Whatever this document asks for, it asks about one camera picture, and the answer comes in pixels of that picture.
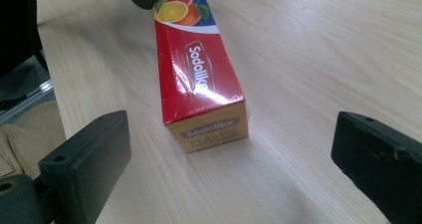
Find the orange slice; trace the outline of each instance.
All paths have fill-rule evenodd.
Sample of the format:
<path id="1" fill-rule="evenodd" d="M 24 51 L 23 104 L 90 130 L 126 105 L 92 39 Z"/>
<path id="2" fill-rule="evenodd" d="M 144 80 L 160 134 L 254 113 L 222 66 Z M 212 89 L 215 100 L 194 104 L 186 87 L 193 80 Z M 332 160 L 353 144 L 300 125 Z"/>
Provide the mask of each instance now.
<path id="1" fill-rule="evenodd" d="M 182 20 L 188 12 L 188 7 L 180 1 L 164 3 L 158 11 L 158 21 L 175 23 Z"/>

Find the wood grain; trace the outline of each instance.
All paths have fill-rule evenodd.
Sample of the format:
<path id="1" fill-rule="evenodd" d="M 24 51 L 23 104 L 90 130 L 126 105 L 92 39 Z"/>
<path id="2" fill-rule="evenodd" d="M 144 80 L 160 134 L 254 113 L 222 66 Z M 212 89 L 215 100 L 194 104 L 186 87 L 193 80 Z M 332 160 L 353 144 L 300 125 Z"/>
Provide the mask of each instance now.
<path id="1" fill-rule="evenodd" d="M 98 223 L 386 223 L 329 153 L 339 111 L 422 140 L 422 0 L 208 2 L 250 137 L 186 155 L 161 123 L 152 13 L 39 0 L 67 137 L 128 111 L 132 161 Z"/>

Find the beige cloth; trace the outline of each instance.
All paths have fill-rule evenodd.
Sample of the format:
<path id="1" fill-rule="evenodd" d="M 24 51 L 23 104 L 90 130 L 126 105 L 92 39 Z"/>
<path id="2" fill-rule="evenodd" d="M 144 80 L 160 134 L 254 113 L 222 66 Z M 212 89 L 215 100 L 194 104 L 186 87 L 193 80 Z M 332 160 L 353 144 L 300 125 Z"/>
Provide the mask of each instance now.
<path id="1" fill-rule="evenodd" d="M 0 178 L 19 173 L 35 178 L 38 162 L 66 140 L 56 101 L 25 112 L 0 126 Z"/>

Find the cardboard box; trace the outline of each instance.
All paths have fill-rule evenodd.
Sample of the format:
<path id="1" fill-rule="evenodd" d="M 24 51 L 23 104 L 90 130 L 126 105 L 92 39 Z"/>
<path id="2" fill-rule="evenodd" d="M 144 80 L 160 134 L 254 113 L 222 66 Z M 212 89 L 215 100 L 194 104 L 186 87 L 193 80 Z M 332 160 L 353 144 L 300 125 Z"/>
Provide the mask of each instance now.
<path id="1" fill-rule="evenodd" d="M 245 97 L 206 0 L 154 8 L 163 122 L 186 152 L 248 136 Z"/>

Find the brand logo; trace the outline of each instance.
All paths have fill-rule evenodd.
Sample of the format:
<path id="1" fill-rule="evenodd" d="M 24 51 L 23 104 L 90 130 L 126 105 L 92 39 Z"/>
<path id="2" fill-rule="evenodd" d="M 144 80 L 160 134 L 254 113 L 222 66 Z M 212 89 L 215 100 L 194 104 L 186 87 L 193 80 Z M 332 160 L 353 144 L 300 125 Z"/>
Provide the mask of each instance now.
<path id="1" fill-rule="evenodd" d="M 238 124 L 239 122 L 239 118 L 235 117 L 232 119 L 225 119 L 225 120 L 221 120 L 221 121 L 217 121 L 211 124 L 207 124 L 207 125 L 203 125 L 203 126 L 199 126 L 199 127 L 195 127 L 192 128 L 188 131 L 182 132 L 180 133 L 180 135 L 182 137 L 194 137 L 197 135 L 201 135 L 204 133 L 208 133 L 208 132 L 212 132 L 212 131 L 217 131 L 226 127 L 230 127 L 230 126 L 234 126 L 236 124 Z"/>
<path id="2" fill-rule="evenodd" d="M 192 76 L 193 94 L 208 97 L 215 92 L 212 64 L 201 42 L 196 41 L 185 48 Z"/>

